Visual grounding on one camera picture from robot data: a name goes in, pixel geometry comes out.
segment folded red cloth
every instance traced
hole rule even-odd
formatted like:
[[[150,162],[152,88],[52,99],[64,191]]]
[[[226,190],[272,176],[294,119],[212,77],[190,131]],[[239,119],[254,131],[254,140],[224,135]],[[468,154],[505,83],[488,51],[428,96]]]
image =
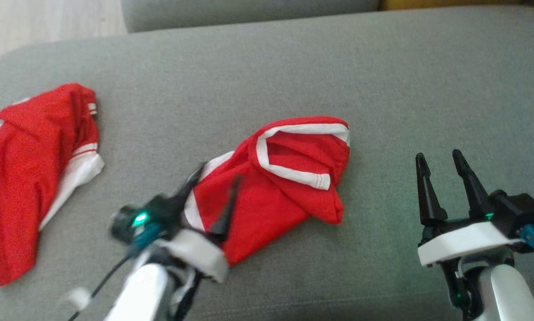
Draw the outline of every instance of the folded red cloth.
[[[234,152],[212,159],[186,203],[194,228],[209,231],[242,175],[224,251],[233,265],[303,222],[330,224],[344,209],[336,185],[350,155],[348,124],[314,116],[279,120],[261,128]]]
[[[0,286],[34,266],[41,223],[74,189],[75,177],[63,174],[67,165],[78,171],[90,157],[103,165],[91,114],[96,114],[94,92],[76,83],[0,111]],[[61,179],[64,190],[58,189]]]

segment black cable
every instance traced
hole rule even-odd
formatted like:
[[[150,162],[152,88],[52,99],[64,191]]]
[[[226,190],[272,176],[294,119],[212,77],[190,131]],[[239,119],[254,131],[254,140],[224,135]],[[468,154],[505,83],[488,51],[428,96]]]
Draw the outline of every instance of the black cable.
[[[100,283],[98,283],[98,286],[94,289],[94,291],[92,291],[92,294],[90,295],[91,299],[94,298],[98,294],[98,292],[100,292],[100,289],[102,289],[102,287],[104,286],[104,284],[106,284],[108,279],[110,279],[112,274],[114,274],[129,259],[130,259],[130,256],[127,255],[122,260],[120,260],[120,262],[116,263],[116,265],[114,267],[112,267],[112,269],[106,274],[106,276],[102,279],[102,281]],[[74,319],[76,319],[79,316],[80,313],[81,313],[81,311],[75,312],[75,314],[73,314],[72,317],[70,317],[69,321],[74,321]]]

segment sofa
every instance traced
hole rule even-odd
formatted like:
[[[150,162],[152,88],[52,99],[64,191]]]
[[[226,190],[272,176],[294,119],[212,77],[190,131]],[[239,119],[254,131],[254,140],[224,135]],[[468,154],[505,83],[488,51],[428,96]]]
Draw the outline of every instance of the sofa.
[[[356,11],[166,25],[182,28],[3,56],[0,110],[63,83],[96,91],[106,167],[42,230],[35,268],[0,288],[0,321],[68,319],[66,293],[92,289],[124,255],[108,236],[112,213],[173,193],[194,164],[268,122],[322,114],[351,131],[342,224],[311,218],[224,284],[202,282],[188,319],[460,319],[440,268],[418,260],[414,158],[426,155],[450,218],[468,213],[453,148],[489,192],[534,197],[534,8]],[[153,29],[126,20],[131,31]],[[131,266],[79,320],[103,319]],[[516,256],[516,267],[534,295],[534,254]]]

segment gray cushion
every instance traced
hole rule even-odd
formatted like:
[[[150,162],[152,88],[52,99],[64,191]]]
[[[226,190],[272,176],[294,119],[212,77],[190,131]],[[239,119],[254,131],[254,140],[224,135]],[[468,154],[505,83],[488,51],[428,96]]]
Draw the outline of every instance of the gray cushion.
[[[67,82],[98,94],[104,171],[41,234],[37,266],[0,288],[0,320],[62,320],[124,254],[110,214],[171,193],[267,122],[330,114],[351,129],[344,222],[310,219],[204,282],[193,319],[451,320],[420,266],[414,157],[451,218],[467,215],[451,150],[489,191],[534,197],[534,8],[466,7],[177,29],[60,42],[0,60],[0,109]],[[534,293],[534,254],[518,269]],[[99,320],[130,264],[83,313]]]
[[[129,33],[329,16],[378,9],[379,0],[122,0]]]

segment gray upholstery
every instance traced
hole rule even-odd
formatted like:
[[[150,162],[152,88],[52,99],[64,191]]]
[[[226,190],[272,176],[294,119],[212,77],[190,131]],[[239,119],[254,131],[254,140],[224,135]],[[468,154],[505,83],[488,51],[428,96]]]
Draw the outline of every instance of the gray upholstery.
[[[344,222],[310,219],[204,282],[194,320],[456,320],[421,267],[414,157],[467,215],[460,148],[488,190],[534,196],[534,8],[466,7],[177,29],[51,43],[0,60],[0,109],[79,82],[98,95],[104,171],[41,234],[37,266],[0,288],[1,320],[63,320],[124,254],[111,213],[171,193],[267,122],[330,114],[351,129]],[[534,293],[534,254],[518,269]],[[81,320],[100,320],[130,264]]]
[[[376,11],[379,0],[122,0],[129,33]]]

